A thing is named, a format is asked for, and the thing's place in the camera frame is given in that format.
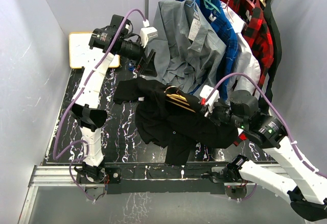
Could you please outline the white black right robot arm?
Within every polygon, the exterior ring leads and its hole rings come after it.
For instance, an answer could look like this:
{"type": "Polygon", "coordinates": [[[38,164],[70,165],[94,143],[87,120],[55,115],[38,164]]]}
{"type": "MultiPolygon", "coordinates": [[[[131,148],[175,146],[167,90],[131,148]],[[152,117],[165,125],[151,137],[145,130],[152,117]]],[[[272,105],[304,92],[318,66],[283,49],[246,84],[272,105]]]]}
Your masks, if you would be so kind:
{"type": "Polygon", "coordinates": [[[201,104],[206,117],[241,129],[247,139],[272,156],[287,173],[286,177],[281,176],[237,155],[217,176],[235,182],[254,182],[283,198],[307,221],[326,218],[326,178],[305,162],[305,157],[289,139],[285,125],[260,111],[254,96],[246,90],[238,90],[232,93],[229,105],[219,103],[217,98],[202,98],[201,104]]]}

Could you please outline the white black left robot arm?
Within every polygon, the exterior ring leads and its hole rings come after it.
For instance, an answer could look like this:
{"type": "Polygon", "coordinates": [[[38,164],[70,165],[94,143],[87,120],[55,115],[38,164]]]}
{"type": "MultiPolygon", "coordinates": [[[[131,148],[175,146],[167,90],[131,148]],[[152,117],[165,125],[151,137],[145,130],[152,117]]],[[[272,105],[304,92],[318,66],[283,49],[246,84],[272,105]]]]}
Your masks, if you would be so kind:
{"type": "Polygon", "coordinates": [[[131,60],[132,67],[141,76],[156,77],[154,66],[155,51],[146,53],[148,42],[156,38],[157,29],[144,20],[137,41],[130,20],[113,15],[110,25],[94,29],[89,40],[89,48],[98,48],[106,54],[100,61],[91,60],[84,68],[83,76],[73,104],[69,107],[70,115],[76,120],[82,133],[84,159],[80,169],[75,171],[89,181],[104,181],[106,171],[101,147],[101,131],[107,119],[107,112],[98,108],[100,91],[107,69],[116,55],[131,60]]]}

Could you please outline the yellow clothes hanger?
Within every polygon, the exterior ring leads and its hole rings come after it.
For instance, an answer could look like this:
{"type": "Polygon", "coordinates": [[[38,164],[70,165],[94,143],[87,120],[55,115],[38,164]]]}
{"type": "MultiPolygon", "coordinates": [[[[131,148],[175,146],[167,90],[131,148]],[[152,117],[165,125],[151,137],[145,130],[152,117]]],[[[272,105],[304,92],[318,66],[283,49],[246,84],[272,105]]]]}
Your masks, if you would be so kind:
{"type": "Polygon", "coordinates": [[[188,100],[179,93],[179,89],[176,86],[169,86],[164,90],[164,94],[167,98],[167,101],[179,106],[183,109],[191,111],[195,113],[196,111],[192,109],[191,105],[189,104],[188,100]]]}

